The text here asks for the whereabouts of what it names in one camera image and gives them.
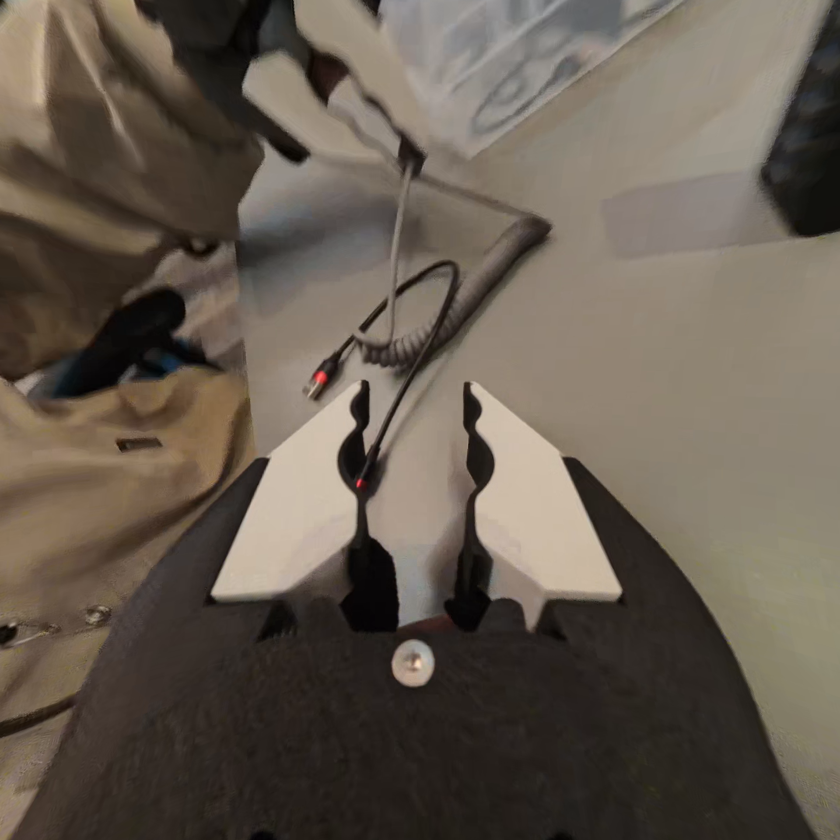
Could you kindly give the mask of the clear plastic bin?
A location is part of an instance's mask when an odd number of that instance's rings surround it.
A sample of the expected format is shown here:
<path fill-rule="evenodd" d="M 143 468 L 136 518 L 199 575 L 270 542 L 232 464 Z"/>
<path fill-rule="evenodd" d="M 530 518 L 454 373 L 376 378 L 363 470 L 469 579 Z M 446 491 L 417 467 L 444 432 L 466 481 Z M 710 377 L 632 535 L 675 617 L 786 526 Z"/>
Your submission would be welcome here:
<path fill-rule="evenodd" d="M 469 159 L 680 1 L 383 1 L 434 141 Z"/>

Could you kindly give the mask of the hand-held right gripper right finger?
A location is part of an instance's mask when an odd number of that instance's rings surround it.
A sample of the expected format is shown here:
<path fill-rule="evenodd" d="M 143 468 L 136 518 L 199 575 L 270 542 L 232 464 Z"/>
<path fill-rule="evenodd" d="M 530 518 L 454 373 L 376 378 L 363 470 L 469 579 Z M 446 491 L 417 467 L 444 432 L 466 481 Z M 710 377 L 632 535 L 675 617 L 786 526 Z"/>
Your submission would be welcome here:
<path fill-rule="evenodd" d="M 561 452 L 475 381 L 463 386 L 463 426 L 473 489 L 445 606 L 453 622 L 479 624 L 500 599 L 519 604 L 526 624 L 552 602 L 620 602 Z"/>

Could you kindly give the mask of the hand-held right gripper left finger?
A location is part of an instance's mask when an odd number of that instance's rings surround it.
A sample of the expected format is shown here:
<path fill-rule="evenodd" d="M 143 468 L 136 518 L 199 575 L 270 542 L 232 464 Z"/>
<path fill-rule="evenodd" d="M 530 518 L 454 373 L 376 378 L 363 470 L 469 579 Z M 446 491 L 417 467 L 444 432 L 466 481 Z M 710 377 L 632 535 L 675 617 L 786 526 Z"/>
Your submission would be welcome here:
<path fill-rule="evenodd" d="M 347 386 L 270 452 L 210 592 L 219 604 L 329 597 L 351 621 L 398 619 L 392 556 L 369 530 L 358 480 L 370 386 Z"/>

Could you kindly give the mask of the black and blue object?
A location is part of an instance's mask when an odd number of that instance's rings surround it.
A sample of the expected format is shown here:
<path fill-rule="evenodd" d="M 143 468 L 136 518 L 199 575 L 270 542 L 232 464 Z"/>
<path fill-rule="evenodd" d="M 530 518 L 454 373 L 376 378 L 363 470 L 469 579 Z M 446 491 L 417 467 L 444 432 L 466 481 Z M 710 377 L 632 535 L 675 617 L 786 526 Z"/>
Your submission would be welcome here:
<path fill-rule="evenodd" d="M 115 310 L 65 364 L 49 395 L 76 398 L 107 390 L 132 370 L 145 378 L 161 378 L 183 366 L 220 371 L 199 345 L 177 338 L 185 319 L 185 300 L 172 288 L 157 288 L 132 300 Z"/>

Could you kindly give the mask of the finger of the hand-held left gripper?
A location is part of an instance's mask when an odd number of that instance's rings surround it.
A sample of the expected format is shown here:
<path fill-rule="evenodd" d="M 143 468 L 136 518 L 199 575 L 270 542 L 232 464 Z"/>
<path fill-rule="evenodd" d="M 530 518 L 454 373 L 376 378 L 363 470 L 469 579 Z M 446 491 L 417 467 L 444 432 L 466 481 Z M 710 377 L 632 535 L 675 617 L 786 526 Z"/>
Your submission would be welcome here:
<path fill-rule="evenodd" d="M 400 142 L 400 160 L 426 161 L 427 118 L 382 23 L 381 5 L 375 1 L 296 1 L 296 24 L 311 47 L 346 67 L 364 99 L 390 123 Z"/>
<path fill-rule="evenodd" d="M 281 52 L 264 56 L 251 62 L 243 84 L 254 132 L 288 163 L 304 163 L 310 157 L 307 97 L 299 69 Z"/>

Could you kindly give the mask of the person's beige coat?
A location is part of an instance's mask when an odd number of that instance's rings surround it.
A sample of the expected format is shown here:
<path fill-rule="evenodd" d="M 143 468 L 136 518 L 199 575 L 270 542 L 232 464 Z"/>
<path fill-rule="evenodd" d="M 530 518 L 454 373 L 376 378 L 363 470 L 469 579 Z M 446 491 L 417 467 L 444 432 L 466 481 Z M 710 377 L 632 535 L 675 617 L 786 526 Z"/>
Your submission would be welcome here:
<path fill-rule="evenodd" d="M 112 621 L 255 456 L 235 247 L 174 255 L 147 290 L 224 372 L 182 367 L 72 400 L 2 384 L 2 837 L 25 813 Z"/>

